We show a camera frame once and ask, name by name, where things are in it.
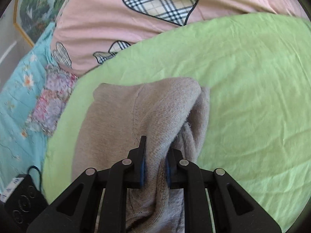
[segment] beige sweater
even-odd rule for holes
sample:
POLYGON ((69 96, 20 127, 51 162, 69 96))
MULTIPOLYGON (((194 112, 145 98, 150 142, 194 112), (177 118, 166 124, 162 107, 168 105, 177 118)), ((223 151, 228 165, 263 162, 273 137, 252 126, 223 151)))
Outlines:
POLYGON ((130 232, 184 232, 183 190, 166 183, 165 158, 172 143, 196 162, 209 115, 209 91, 191 78, 136 86, 101 84, 80 129, 72 178, 88 167, 110 168, 147 136, 145 186, 128 190, 130 232))

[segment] green bed sheet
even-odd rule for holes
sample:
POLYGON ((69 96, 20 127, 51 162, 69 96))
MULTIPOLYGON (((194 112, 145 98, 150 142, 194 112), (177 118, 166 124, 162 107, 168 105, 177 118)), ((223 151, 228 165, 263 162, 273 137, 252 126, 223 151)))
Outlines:
POLYGON ((311 24, 281 15, 180 27, 123 50, 81 78, 48 142, 48 201, 71 183, 75 142, 100 83, 133 85, 176 76, 211 88, 198 165, 224 168, 285 232, 311 195, 311 24))

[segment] landscape picture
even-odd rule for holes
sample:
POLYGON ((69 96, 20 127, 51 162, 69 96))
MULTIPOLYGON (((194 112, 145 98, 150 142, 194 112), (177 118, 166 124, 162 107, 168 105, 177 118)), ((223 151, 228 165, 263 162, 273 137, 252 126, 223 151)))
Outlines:
POLYGON ((28 42, 36 43, 48 24, 55 21, 64 1, 18 0, 14 23, 28 42))

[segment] silver screw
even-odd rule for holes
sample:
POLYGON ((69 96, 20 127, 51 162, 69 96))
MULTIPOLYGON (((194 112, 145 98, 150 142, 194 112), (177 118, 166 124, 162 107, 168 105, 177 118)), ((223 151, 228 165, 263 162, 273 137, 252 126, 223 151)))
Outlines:
POLYGON ((88 168, 85 171, 86 175, 93 175, 95 173, 95 169, 94 168, 88 168))
POLYGON ((132 163, 132 160, 130 160, 129 158, 125 158, 124 160, 122 160, 122 164, 128 166, 132 163))
POLYGON ((226 173, 226 172, 225 172, 224 169, 222 169, 222 168, 217 168, 217 169, 216 169, 216 174, 217 174, 217 175, 223 176, 225 173, 226 173))
POLYGON ((181 161, 179 161, 179 164, 182 166, 187 166, 189 165, 189 161, 187 159, 182 159, 181 161))

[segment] gold frame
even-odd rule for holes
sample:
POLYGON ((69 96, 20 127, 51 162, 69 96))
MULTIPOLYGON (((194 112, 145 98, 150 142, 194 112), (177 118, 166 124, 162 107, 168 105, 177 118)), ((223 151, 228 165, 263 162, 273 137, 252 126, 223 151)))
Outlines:
POLYGON ((18 9, 18 0, 15 0, 14 13, 13 13, 13 25, 18 30, 18 32, 22 35, 22 37, 26 40, 26 42, 30 45, 30 47, 34 47, 35 44, 31 40, 31 38, 27 35, 27 33, 23 30, 23 28, 16 21, 17 9, 18 9))

